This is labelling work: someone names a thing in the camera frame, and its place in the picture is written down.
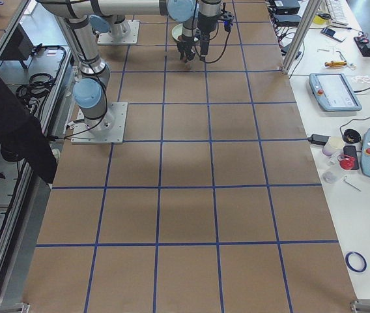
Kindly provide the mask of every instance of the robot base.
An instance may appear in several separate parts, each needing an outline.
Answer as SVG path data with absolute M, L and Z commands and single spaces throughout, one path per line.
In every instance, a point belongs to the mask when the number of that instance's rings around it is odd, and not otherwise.
M 111 37 L 108 33 L 100 34 L 98 38 L 98 45 L 100 46 L 118 46 L 123 44 L 137 44 L 137 38 L 139 36 L 140 21 L 133 20 L 127 21 L 130 25 L 130 33 L 122 38 Z
M 124 129 L 126 126 L 127 117 L 127 102 L 112 102 L 108 104 L 108 110 L 115 116 L 114 126 L 108 131 L 93 134 L 92 132 L 84 132 L 71 138 L 72 143 L 96 144 L 96 143 L 122 143 L 124 137 Z M 77 119 L 83 119 L 84 116 L 79 110 Z M 76 124 L 74 134 L 86 130 L 85 123 Z

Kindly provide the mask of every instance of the keyboard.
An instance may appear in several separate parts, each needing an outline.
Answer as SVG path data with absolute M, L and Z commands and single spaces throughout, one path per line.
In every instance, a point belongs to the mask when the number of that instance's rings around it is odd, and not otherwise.
M 331 16 L 332 23 L 346 26 L 349 22 L 343 12 L 343 4 L 340 0 L 325 0 L 328 13 Z

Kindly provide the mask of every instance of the smartphone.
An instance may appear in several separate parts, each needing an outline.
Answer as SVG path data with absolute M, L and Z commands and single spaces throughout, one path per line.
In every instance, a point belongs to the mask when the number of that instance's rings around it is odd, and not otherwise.
M 321 33 L 327 37 L 333 38 L 338 42 L 343 42 L 346 39 L 346 37 L 341 36 L 339 33 L 336 33 L 336 31 L 328 27 L 321 29 Z

